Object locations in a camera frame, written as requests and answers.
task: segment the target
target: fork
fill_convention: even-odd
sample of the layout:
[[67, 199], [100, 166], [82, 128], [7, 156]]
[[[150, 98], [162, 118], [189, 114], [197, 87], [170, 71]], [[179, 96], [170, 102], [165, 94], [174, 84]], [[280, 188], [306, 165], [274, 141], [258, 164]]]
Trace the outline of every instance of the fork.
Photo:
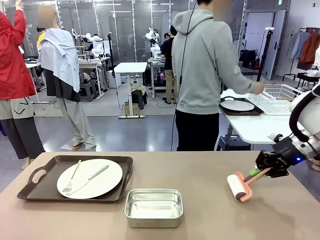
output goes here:
[[79, 167], [80, 167], [80, 163], [81, 163], [81, 160], [78, 161], [77, 163], [77, 166], [72, 174], [72, 177], [69, 181], [69, 183], [64, 187], [64, 189], [62, 190], [63, 193], [68, 193], [72, 190], [72, 179], [74, 178], [76, 172], [78, 171]]

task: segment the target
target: white plate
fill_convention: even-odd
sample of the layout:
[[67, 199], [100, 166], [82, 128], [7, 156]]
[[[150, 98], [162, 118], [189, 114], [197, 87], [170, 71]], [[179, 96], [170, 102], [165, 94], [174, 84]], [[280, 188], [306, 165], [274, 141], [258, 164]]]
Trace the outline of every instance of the white plate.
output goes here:
[[233, 111], [239, 111], [239, 112], [247, 112], [247, 111], [251, 111], [252, 109], [255, 108], [255, 106], [253, 106], [249, 102], [237, 101], [237, 100], [223, 101], [221, 103], [221, 106], [226, 109], [230, 109]]
[[70, 199], [91, 199], [106, 194], [114, 189], [122, 180], [122, 168], [114, 161], [107, 159], [82, 161], [72, 180], [72, 191], [74, 191], [85, 184], [88, 178], [106, 165], [109, 165], [109, 167], [94, 177], [86, 186], [71, 195], [67, 195], [67, 192], [62, 191], [69, 183], [77, 164], [69, 167], [60, 175], [56, 183], [59, 193]]

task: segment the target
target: metal container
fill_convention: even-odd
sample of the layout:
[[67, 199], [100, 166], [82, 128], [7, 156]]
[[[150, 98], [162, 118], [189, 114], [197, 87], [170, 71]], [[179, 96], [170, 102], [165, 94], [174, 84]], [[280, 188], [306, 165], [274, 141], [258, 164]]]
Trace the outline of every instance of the metal container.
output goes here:
[[124, 208], [132, 228], [177, 228], [183, 213], [181, 194], [175, 189], [133, 189]]

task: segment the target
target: white dish rack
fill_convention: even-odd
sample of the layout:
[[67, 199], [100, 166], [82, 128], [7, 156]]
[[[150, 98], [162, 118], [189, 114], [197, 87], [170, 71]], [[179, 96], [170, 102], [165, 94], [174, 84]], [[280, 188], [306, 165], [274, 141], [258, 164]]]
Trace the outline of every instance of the white dish rack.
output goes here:
[[266, 84], [262, 93], [250, 93], [248, 100], [266, 115], [290, 115], [291, 102], [302, 93], [286, 84]]

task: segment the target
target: red jacket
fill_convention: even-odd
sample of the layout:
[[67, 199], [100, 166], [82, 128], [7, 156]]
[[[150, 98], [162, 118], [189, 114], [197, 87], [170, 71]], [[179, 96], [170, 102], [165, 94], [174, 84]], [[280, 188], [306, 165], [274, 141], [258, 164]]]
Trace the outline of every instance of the red jacket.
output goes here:
[[304, 43], [300, 63], [313, 64], [320, 44], [320, 34], [314, 32]]
[[15, 12], [14, 26], [0, 12], [0, 99], [20, 99], [36, 94], [33, 80], [19, 50], [25, 38], [26, 19]]

